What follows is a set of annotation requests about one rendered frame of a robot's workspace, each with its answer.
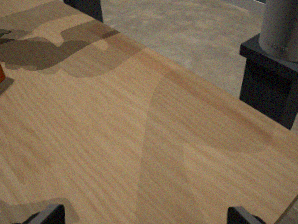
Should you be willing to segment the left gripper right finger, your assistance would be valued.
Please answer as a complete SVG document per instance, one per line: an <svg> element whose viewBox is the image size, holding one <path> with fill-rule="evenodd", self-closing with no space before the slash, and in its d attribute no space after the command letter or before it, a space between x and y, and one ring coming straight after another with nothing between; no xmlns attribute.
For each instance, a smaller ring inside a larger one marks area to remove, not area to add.
<svg viewBox="0 0 298 224"><path fill-rule="evenodd" d="M260 217L251 215L242 206L229 207L227 211L227 224L266 224Z"/></svg>

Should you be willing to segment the orange digital multimeter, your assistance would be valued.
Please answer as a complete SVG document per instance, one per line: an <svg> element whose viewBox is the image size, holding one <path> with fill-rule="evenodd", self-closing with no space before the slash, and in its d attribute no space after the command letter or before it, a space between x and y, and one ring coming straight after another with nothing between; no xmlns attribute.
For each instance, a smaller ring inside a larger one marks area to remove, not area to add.
<svg viewBox="0 0 298 224"><path fill-rule="evenodd" d="M0 64L0 83L5 79L5 74Z"/></svg>

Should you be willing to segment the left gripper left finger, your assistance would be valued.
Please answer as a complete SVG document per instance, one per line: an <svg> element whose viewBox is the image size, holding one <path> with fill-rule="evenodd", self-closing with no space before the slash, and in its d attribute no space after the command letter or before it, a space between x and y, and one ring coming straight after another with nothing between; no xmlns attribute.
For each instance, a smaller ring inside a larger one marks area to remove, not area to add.
<svg viewBox="0 0 298 224"><path fill-rule="evenodd" d="M64 205L49 204L43 211L31 215L22 224L65 224Z"/></svg>

